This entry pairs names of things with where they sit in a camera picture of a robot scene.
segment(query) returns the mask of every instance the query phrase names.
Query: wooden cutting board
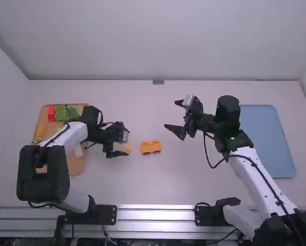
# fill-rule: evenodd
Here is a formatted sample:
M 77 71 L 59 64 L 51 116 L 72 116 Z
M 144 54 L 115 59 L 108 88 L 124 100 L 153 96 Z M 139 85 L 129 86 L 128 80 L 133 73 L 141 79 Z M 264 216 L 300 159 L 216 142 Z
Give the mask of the wooden cutting board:
M 83 107 L 87 104 L 66 104 L 69 107 L 75 107 L 77 109 L 77 112 L 79 115 L 82 115 Z M 39 124 L 45 125 L 45 131 L 42 137 L 42 141 L 46 140 L 47 138 L 53 136 L 57 131 L 59 131 L 61 128 L 64 127 L 64 124 L 62 122 L 48 122 L 48 110 L 51 105 L 44 105 L 41 108 L 41 111 L 39 113 L 39 117 L 35 126 L 35 129 Z M 86 151 L 85 151 L 86 143 L 81 144 L 81 150 L 82 150 L 82 156 L 76 157 L 75 152 L 72 151 L 67 155 L 67 166 L 69 169 L 69 175 L 70 176 L 76 176 L 81 174 L 85 169 L 86 164 Z M 47 166 L 44 166 L 43 168 L 37 168 L 36 171 L 38 173 L 46 173 L 47 172 Z

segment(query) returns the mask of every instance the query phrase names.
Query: green toy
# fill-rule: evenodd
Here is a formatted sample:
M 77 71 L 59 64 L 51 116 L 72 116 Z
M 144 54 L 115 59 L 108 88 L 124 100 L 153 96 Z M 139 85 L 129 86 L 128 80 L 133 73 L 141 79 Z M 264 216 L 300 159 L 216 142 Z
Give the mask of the green toy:
M 79 113 L 77 112 L 76 108 L 69 107 L 67 109 L 67 120 L 76 119 L 79 117 Z
M 55 119 L 56 121 L 67 120 L 67 105 L 59 104 L 55 106 Z

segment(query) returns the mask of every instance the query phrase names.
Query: orange toy car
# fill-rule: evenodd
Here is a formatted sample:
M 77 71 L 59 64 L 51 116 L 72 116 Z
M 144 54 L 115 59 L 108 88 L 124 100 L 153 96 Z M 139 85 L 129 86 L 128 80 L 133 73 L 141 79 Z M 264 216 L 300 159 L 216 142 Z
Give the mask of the orange toy car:
M 143 141 L 140 144 L 140 152 L 143 155 L 149 155 L 151 153 L 157 154 L 162 151 L 162 144 L 159 140 Z

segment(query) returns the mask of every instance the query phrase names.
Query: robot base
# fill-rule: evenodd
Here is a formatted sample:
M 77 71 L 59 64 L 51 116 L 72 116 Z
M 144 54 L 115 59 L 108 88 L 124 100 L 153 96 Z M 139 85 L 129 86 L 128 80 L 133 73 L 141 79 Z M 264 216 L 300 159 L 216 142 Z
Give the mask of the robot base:
M 113 226 L 116 224 L 117 206 L 94 205 L 94 212 L 71 213 L 67 212 L 65 222 L 67 224 L 101 224 Z

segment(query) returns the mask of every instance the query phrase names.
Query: yellow toy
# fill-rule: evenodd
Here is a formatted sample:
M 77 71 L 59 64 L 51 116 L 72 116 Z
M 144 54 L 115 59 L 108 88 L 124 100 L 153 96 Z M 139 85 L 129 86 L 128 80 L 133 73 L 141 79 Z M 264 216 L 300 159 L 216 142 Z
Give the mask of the yellow toy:
M 46 126 L 43 124 L 39 124 L 35 129 L 35 136 L 42 137 L 44 135 Z
M 43 124 L 39 124 L 36 129 L 35 129 L 35 133 L 34 133 L 34 137 L 32 139 L 32 142 L 34 144 L 38 144 L 39 142 L 41 142 L 42 140 L 42 136 L 44 135 L 45 132 L 45 128 L 46 126 Z
M 162 151 L 162 144 L 159 140 L 142 141 L 140 144 L 140 152 L 142 155 L 149 155 L 151 153 L 157 154 Z

